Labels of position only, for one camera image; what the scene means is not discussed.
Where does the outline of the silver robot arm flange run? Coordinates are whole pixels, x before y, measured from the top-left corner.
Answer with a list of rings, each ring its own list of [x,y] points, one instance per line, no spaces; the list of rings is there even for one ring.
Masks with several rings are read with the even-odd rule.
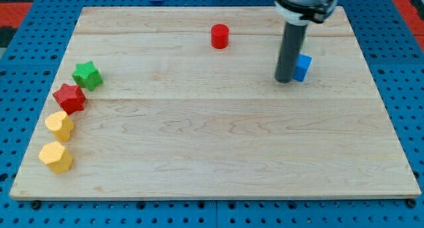
[[[274,3],[285,22],[305,26],[309,22],[323,23],[335,10],[338,0],[274,0]]]

